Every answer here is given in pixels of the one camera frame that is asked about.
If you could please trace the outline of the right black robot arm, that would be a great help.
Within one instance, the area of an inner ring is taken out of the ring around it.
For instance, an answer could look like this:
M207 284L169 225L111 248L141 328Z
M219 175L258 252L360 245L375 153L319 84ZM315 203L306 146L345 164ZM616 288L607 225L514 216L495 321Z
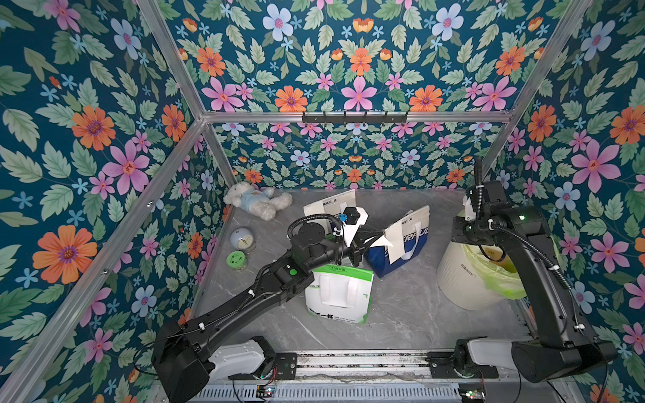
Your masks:
M536 207L513 206L499 181L485 181L480 159L475 159L474 175L465 216L453 221L452 240L496 246L510 259L531 303L537 336L527 341L460 339L455 369L501 367L539 383L607 367L618 356L616 348L600 339L578 306L544 215Z

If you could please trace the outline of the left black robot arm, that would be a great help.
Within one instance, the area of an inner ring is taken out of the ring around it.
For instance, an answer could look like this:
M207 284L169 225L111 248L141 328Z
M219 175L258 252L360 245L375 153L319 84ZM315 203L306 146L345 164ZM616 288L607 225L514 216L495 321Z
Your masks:
M263 266L254 282L219 307L186 321L169 322L158 332L151 363L170 402L188 402L211 379L275 375L276 352L266 338L241 344L227 340L255 319L304 292L314 270L324 265L353 265L383 236L351 213L347 221L327 213L295 220L287 229L290 248Z

